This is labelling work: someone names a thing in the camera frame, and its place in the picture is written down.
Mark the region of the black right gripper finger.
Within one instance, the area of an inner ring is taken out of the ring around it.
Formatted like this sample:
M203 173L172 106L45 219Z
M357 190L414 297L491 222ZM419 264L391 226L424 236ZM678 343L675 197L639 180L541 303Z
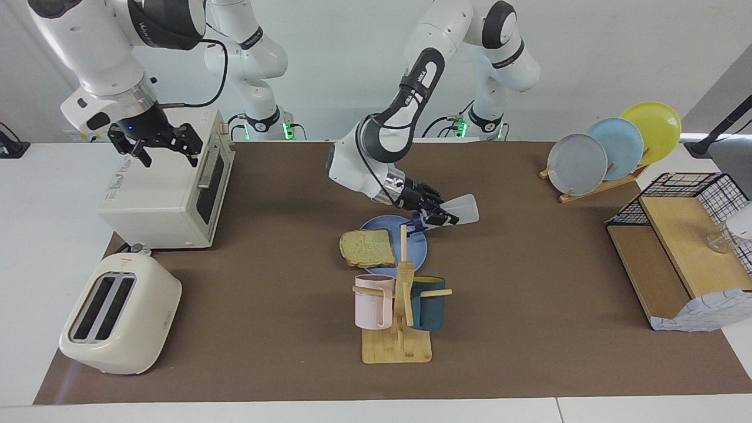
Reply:
M130 155L140 160L144 167L149 168L151 166L152 158L148 155L148 152L143 150L140 141L131 143L124 134L110 134L110 142L120 155Z
M167 131L167 148L185 156L191 167L198 166L198 156L203 148L203 140L190 123L183 123Z

